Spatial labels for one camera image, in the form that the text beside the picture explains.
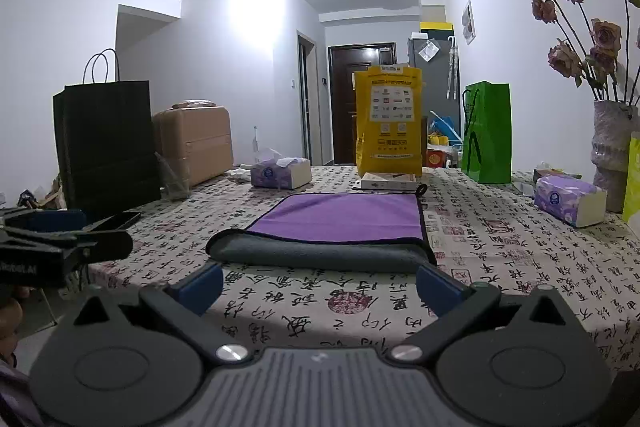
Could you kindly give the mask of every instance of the door frame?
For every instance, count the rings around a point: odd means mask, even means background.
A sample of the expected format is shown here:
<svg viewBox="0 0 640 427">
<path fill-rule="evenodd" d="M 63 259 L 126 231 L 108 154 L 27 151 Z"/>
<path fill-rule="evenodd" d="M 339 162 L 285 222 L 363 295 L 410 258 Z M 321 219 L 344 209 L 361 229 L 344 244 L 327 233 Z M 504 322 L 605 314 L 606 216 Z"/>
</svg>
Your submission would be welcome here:
<svg viewBox="0 0 640 427">
<path fill-rule="evenodd" d="M 320 78 L 318 69 L 318 45 L 301 32 L 296 32 L 296 57 L 298 58 L 298 98 L 300 107 L 300 138 L 302 150 L 305 150 L 305 129 L 306 119 L 303 107 L 303 97 L 305 95 L 304 78 L 300 76 L 300 44 L 303 43 L 306 49 L 306 97 L 309 106 L 309 129 L 308 129 L 308 149 L 311 165 L 322 165 L 322 125 L 320 113 Z"/>
<path fill-rule="evenodd" d="M 329 58 L 329 101 L 330 101 L 330 113 L 331 113 L 331 150 L 332 150 L 332 163 L 335 162 L 335 143 L 334 143 L 334 51 L 342 50 L 362 50 L 366 48 L 391 48 L 391 57 L 394 64 L 398 61 L 396 54 L 395 42 L 374 42 L 372 44 L 345 44 L 342 46 L 328 46 L 327 55 Z"/>
</svg>

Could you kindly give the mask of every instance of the microfiber cloth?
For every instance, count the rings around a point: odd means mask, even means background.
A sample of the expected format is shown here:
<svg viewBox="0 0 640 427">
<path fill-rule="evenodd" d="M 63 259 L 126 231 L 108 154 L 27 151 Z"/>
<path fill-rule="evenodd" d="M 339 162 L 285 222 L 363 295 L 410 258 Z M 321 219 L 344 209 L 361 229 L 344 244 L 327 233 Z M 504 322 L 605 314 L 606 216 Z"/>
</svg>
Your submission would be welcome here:
<svg viewBox="0 0 640 427">
<path fill-rule="evenodd" d="M 415 194 L 294 194 L 246 230 L 223 230 L 216 261 L 263 266 L 414 273 L 436 264 Z"/>
</svg>

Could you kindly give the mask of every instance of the tablecloth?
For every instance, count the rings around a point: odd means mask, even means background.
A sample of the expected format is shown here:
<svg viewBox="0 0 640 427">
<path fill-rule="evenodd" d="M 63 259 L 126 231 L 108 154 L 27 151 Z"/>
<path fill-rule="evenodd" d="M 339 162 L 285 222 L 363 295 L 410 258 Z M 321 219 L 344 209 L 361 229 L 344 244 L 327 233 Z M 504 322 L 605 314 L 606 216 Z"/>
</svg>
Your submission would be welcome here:
<svg viewBox="0 0 640 427">
<path fill-rule="evenodd" d="M 189 200 L 140 208 L 128 259 L 92 267 L 108 287 L 164 285 L 200 267 L 216 232 L 244 228 L 283 197 L 350 191 L 352 167 L 314 167 L 297 190 L 251 187 L 220 176 Z M 530 173 L 514 172 L 530 180 Z M 441 269 L 469 284 L 507 293 L 554 285 L 613 371 L 640 368 L 640 241 L 615 214 L 572 229 L 512 185 L 480 185 L 457 169 L 425 169 L 421 198 Z M 225 264 L 222 296 L 204 315 L 240 343 L 279 346 L 389 346 L 436 319 L 418 298 L 412 274 L 331 272 Z"/>
</svg>

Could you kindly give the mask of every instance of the picture frame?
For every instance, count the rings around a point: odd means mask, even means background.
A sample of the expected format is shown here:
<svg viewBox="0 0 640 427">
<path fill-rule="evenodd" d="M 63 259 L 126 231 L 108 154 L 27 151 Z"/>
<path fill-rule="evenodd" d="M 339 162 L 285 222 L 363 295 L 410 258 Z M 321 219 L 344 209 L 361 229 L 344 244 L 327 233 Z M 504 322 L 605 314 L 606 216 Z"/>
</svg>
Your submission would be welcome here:
<svg viewBox="0 0 640 427">
<path fill-rule="evenodd" d="M 471 9 L 471 0 L 466 3 L 465 10 L 462 12 L 462 33 L 467 44 L 471 44 L 471 41 L 476 38 L 476 25 L 474 23 L 474 13 Z"/>
</svg>

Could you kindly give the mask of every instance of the green paper bag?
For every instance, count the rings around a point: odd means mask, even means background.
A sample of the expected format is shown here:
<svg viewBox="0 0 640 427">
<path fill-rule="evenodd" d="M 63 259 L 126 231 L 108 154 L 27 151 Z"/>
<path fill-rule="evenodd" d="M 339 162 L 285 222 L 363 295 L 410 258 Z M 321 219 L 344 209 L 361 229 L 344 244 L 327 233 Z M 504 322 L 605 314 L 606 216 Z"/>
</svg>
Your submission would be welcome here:
<svg viewBox="0 0 640 427">
<path fill-rule="evenodd" d="M 511 183 L 509 84 L 478 82 L 462 94 L 465 139 L 462 171 L 479 183 Z"/>
<path fill-rule="evenodd" d="M 640 132 L 631 133 L 629 172 L 626 178 L 625 208 L 622 211 L 622 219 L 640 237 Z"/>
</svg>

